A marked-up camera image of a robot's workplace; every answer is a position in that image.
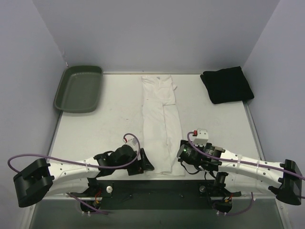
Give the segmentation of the white t-shirt with robot print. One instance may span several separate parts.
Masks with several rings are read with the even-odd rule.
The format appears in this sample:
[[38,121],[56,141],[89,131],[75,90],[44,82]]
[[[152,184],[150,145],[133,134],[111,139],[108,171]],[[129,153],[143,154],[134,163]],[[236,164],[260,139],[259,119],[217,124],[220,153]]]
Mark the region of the white t-shirt with robot print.
[[170,75],[144,75],[142,80],[142,117],[144,150],[154,166],[151,177],[183,177],[185,171],[177,153],[182,127]]

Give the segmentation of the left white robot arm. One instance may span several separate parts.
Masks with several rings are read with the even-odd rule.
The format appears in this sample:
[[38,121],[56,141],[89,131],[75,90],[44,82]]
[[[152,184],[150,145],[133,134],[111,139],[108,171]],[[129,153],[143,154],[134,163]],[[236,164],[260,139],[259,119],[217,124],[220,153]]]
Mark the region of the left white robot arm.
[[115,151],[98,154],[80,162],[47,162],[39,158],[18,172],[14,186],[20,208],[40,202],[44,197],[72,193],[80,197],[110,197],[109,182],[97,179],[125,169],[129,176],[153,171],[143,148],[136,152],[130,145],[123,145]]

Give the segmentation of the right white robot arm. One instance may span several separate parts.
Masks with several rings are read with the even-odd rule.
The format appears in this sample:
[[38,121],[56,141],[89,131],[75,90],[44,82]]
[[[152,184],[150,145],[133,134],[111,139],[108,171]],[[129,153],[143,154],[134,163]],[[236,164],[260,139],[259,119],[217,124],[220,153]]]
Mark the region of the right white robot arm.
[[177,158],[182,164],[209,173],[214,178],[214,189],[274,195],[286,204],[301,205],[305,178],[293,160],[283,163],[256,160],[210,143],[200,147],[186,140],[181,140]]

